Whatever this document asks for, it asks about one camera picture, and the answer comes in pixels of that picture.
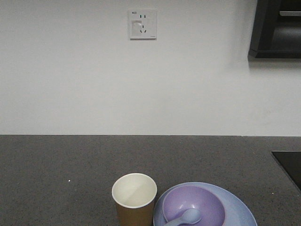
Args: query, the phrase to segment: cup rim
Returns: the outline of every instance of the cup rim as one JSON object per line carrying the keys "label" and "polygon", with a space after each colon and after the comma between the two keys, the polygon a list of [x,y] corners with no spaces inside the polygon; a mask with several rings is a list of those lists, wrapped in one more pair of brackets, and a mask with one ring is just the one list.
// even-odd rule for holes
{"label": "cup rim", "polygon": [[[119,201],[116,200],[116,197],[115,197],[115,195],[113,194],[113,190],[114,190],[116,184],[117,184],[118,181],[120,181],[122,178],[131,176],[131,175],[143,175],[143,176],[147,177],[148,179],[150,179],[150,180],[153,182],[153,184],[155,185],[156,190],[155,190],[155,192],[154,192],[154,196],[150,199],[149,202],[147,202],[147,203],[145,203],[145,204],[143,204],[143,205],[140,205],[140,206],[128,206],[128,205],[122,204],[122,203],[120,203]],[[115,183],[114,183],[113,186],[112,186],[112,197],[113,197],[114,201],[115,201],[118,205],[120,205],[120,206],[123,206],[123,207],[125,207],[125,208],[130,208],[130,209],[137,209],[137,208],[141,208],[141,207],[144,207],[144,206],[147,206],[148,204],[150,204],[150,203],[155,199],[155,197],[156,197],[156,195],[157,195],[157,191],[158,191],[157,184],[156,184],[156,182],[153,180],[153,178],[151,178],[150,176],[148,176],[148,175],[146,175],[146,174],[143,174],[143,173],[129,173],[129,174],[123,175],[122,177],[120,177],[118,180],[115,181]]]}

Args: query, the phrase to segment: wall outlet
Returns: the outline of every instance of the wall outlet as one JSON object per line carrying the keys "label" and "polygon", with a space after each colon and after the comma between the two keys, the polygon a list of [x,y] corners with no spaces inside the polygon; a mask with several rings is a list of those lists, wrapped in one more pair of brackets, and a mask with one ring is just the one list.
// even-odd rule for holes
{"label": "wall outlet", "polygon": [[130,39],[157,38],[157,11],[155,9],[132,9],[128,11]]}

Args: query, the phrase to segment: spoon handle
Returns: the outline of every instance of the spoon handle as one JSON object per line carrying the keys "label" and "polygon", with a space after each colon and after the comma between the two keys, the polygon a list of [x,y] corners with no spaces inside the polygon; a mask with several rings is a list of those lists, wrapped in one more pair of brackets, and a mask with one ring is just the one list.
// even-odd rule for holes
{"label": "spoon handle", "polygon": [[178,226],[184,224],[184,222],[181,220],[181,218],[176,218],[174,220],[169,221],[164,226]]}

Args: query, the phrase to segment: bowl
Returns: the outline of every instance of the bowl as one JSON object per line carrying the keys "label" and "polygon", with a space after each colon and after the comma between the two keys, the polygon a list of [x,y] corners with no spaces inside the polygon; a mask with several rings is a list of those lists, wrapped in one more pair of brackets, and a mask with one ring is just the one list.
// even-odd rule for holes
{"label": "bowl", "polygon": [[181,186],[171,190],[164,198],[162,208],[167,222],[180,217],[188,209],[198,209],[202,219],[195,226],[222,226],[226,217],[219,198],[198,186]]}

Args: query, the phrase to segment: induction cooktop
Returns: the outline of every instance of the induction cooktop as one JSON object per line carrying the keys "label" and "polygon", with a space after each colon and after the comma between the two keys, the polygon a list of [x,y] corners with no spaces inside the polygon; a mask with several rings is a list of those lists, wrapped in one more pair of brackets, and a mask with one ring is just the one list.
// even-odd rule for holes
{"label": "induction cooktop", "polygon": [[272,153],[301,191],[301,152],[273,151]]}

